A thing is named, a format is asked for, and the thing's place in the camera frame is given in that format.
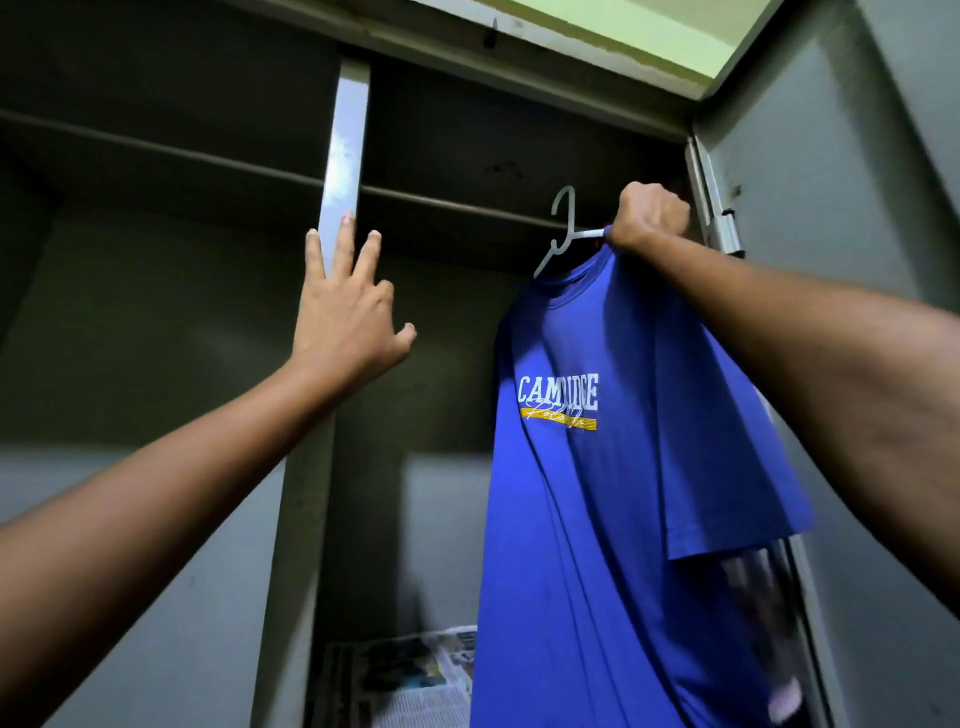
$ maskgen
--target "clothes hanger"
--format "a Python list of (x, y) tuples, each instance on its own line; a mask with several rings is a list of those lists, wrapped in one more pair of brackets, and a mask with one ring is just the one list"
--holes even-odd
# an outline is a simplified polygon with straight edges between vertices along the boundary
[(574, 226), (574, 218), (576, 216), (576, 201), (577, 193), (573, 189), (572, 184), (568, 184), (560, 192), (557, 193), (557, 196), (553, 198), (553, 206), (550, 208), (550, 214), (557, 214), (557, 207), (560, 206), (560, 200), (564, 195), (568, 195), (569, 199), (566, 201), (566, 238), (564, 238), (564, 243), (559, 248), (557, 247), (557, 241), (550, 241), (550, 250), (547, 251), (546, 256), (540, 262), (540, 265), (537, 266), (537, 270), (534, 271), (534, 278), (539, 276), (543, 269), (546, 267), (546, 264), (550, 261), (554, 255), (563, 255), (566, 253), (566, 249), (570, 247), (570, 243), (574, 240), (579, 240), (585, 237), (604, 237), (607, 234), (607, 230), (610, 229), (609, 226), (606, 228), (600, 228), (599, 230), (594, 231), (577, 231)]

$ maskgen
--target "blue t-shirt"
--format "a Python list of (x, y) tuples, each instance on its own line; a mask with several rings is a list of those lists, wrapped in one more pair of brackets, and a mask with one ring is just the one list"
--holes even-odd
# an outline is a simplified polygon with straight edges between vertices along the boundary
[(496, 354), (473, 728), (768, 725), (720, 557), (811, 517), (750, 381), (608, 247), (532, 281)]

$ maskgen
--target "hanging rod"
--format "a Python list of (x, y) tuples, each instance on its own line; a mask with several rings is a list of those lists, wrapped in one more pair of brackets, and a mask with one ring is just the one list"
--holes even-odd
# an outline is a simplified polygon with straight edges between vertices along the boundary
[[(167, 155), (168, 157), (178, 157), (181, 159), (191, 159), (205, 164), (212, 164), (218, 167), (226, 167), (239, 172), (248, 172), (259, 175), (260, 177), (270, 177), (275, 180), (284, 180), (295, 184), (303, 184), (309, 187), (324, 186), (324, 181), (319, 177), (310, 177), (309, 175), (300, 175), (296, 172), (287, 172), (274, 167), (266, 167), (262, 164), (251, 164), (250, 162), (211, 155), (206, 152), (196, 152), (192, 149), (182, 149), (168, 144), (157, 144), (146, 139), (139, 139), (135, 136), (126, 136), (113, 132), (102, 132), (99, 129), (79, 126), (77, 124), (68, 124), (63, 121), (54, 121), (45, 119), (41, 116), (33, 116), (28, 113), (21, 113), (10, 109), (0, 109), (0, 119), (11, 121), (14, 124), (22, 124), (29, 127), (38, 127), (40, 129), (49, 129), (54, 132), (62, 132), (81, 136), (86, 139), (104, 141), (118, 146), (142, 149), (147, 152), (156, 152)], [(435, 197), (426, 197), (416, 195), (412, 192), (402, 192), (397, 189), (388, 189), (387, 187), (377, 187), (373, 184), (360, 184), (360, 191), (374, 197), (384, 197), (391, 200), (402, 200), (403, 202), (414, 203), (415, 205), (426, 205), (429, 207), (438, 207), (440, 209), (453, 210), (454, 212), (465, 212), (470, 215), (480, 215), (481, 217), (491, 217), (497, 220), (508, 220), (514, 223), (523, 223), (525, 225), (534, 225), (540, 228), (550, 228), (552, 230), (566, 230), (566, 225), (558, 220), (550, 220), (544, 217), (532, 217), (530, 215), (520, 215), (516, 212), (510, 212), (504, 209), (495, 209), (493, 207), (481, 207), (478, 205), (466, 205), (465, 203), (456, 203), (452, 200), (440, 200)]]

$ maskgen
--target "person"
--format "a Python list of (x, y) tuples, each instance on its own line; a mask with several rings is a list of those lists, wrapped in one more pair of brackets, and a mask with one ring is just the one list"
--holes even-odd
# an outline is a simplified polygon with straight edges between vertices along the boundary
[[(683, 238), (689, 206), (621, 193), (610, 244), (683, 293), (855, 515), (960, 615), (960, 318)], [(409, 354), (373, 231), (316, 231), (293, 353), (250, 392), (0, 529), (0, 724), (39, 725), (317, 421)]]

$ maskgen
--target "forearm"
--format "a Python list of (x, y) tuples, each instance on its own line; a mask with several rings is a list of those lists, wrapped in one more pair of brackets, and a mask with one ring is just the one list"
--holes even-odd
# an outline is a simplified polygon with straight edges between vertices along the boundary
[(287, 365), (0, 530), (0, 723), (56, 709), (340, 389)]
[(960, 614), (960, 319), (666, 234), (643, 256), (855, 515)]

